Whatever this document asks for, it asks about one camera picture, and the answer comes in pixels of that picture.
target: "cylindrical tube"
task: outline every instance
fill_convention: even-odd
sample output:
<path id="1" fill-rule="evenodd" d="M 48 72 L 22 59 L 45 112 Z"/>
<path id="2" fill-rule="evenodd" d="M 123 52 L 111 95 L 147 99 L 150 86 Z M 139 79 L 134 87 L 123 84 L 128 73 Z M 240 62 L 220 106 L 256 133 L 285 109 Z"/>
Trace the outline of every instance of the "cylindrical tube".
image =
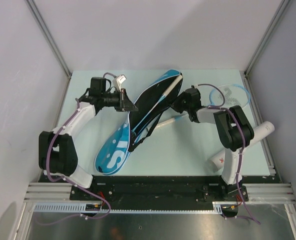
<path id="1" fill-rule="evenodd" d="M 260 124 L 259 126 L 253 129 L 254 137 L 250 141 L 248 147 L 255 145 L 257 142 L 263 140 L 267 137 L 270 133 L 274 131 L 274 126 L 271 122 L 266 121 Z M 219 171 L 224 166 L 224 149 L 218 152 L 216 155 L 212 156 L 208 160 L 208 164 L 214 172 Z"/>

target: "white table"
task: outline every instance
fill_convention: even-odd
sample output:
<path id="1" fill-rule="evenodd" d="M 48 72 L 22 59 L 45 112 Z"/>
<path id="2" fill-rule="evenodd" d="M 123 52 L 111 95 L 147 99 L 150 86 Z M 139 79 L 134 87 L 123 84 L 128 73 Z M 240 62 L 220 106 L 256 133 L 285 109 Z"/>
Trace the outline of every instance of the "white table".
<path id="1" fill-rule="evenodd" d="M 61 125 L 75 110 L 75 98 L 79 98 L 90 86 L 91 77 L 101 77 L 105 72 L 116 75 L 125 74 L 127 80 L 122 87 L 129 98 L 136 97 L 167 70 L 102 70 L 74 71 L 63 104 L 59 124 Z M 181 91 L 199 83 L 243 85 L 240 73 L 233 69 L 181 70 L 183 84 Z M 209 104 L 210 87 L 200 87 L 203 105 Z M 254 118 L 250 106 L 244 112 L 254 127 Z M 172 109 L 167 110 L 160 122 L 177 116 Z M 112 107 L 103 108 L 74 140 L 79 165 L 93 175 L 100 175 L 94 168 L 94 159 L 106 139 L 125 121 L 125 112 L 116 112 Z M 187 117 L 156 129 L 135 151 L 130 154 L 123 168 L 115 175 L 119 176 L 213 176 L 214 173 L 206 161 L 223 149 L 215 125 L 190 122 Z M 268 176 L 269 169 L 261 143 L 248 149 L 244 155 L 241 173 L 244 176 Z"/>

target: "robotic arm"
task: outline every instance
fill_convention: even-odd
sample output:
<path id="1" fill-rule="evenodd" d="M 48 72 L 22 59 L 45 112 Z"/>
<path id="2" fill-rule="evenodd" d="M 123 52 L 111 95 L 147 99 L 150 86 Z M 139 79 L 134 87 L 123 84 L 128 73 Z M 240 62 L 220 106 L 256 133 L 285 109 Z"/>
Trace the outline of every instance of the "robotic arm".
<path id="1" fill-rule="evenodd" d="M 114 107 L 118 112 L 137 111 L 138 108 L 129 100 L 126 90 L 121 88 L 121 83 L 125 80 L 124 75 L 120 75 L 113 80 L 114 92 L 111 81 L 104 77 L 91 78 L 90 87 L 78 99 L 80 103 L 76 114 L 66 121 L 61 127 L 56 127 L 52 131 L 43 131 L 39 136 L 39 166 L 46 170 L 47 158 L 50 161 L 50 172 L 52 175 L 64 176 L 74 183 L 88 188 L 92 182 L 92 175 L 85 172 L 78 165 L 78 156 L 73 140 L 85 124 L 103 107 Z"/>
<path id="2" fill-rule="evenodd" d="M 224 110 L 210 109 L 201 105 L 201 95 L 198 89 L 192 87 L 178 96 L 172 108 L 179 113 L 187 111 L 189 119 L 195 123 L 215 124 L 222 145 L 225 147 L 225 163 L 220 176 L 221 188 L 224 194 L 237 190 L 236 173 L 239 163 L 239 149 L 242 147 L 242 137 L 233 119 Z M 245 138 L 245 146 L 249 146 L 254 137 L 254 131 L 245 116 L 242 108 L 238 105 L 229 109 L 237 119 Z M 238 181 L 241 185 L 242 176 L 239 174 Z"/>

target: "wall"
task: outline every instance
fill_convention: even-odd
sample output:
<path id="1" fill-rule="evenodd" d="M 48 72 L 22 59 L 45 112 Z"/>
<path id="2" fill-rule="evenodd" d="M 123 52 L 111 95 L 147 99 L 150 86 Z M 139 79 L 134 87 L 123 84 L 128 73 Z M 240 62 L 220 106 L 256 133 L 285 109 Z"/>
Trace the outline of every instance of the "wall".
<path id="1" fill-rule="evenodd" d="M 55 122 L 67 79 L 23 0 L 0 0 L 0 239 L 38 168 L 38 135 Z"/>
<path id="2" fill-rule="evenodd" d="M 250 80 L 263 119 L 275 124 L 269 138 L 276 164 L 296 194 L 296 1 L 293 1 Z"/>
<path id="3" fill-rule="evenodd" d="M 244 70 L 281 0 L 36 0 L 74 70 Z"/>

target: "black strap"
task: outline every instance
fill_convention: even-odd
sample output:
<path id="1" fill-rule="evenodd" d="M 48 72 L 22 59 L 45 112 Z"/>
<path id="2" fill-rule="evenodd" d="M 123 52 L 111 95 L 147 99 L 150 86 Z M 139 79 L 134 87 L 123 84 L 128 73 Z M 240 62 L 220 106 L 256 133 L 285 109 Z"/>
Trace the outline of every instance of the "black strap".
<path id="1" fill-rule="evenodd" d="M 147 135 L 146 135 L 145 137 L 141 138 L 139 141 L 137 141 L 136 143 L 134 143 L 134 144 L 132 144 L 131 146 L 129 146 L 129 149 L 128 149 L 129 152 L 133 152 L 134 149 L 136 149 L 138 145 L 140 145 L 141 143 L 143 143 L 143 141 L 144 141 L 147 137 L 151 136 L 153 130 L 154 130 L 154 129 L 156 128 L 156 126 L 158 125 L 158 122 L 159 122 L 159 120 L 160 120 L 160 118 L 161 118 L 161 115 L 162 115 L 163 113 L 164 113 L 164 112 L 162 112 L 162 113 L 159 114 L 159 116 L 156 118 L 156 120 L 154 121 L 153 125 L 151 126 L 151 128 L 149 129 L 149 131 L 148 131 L 148 133 L 147 133 Z"/>

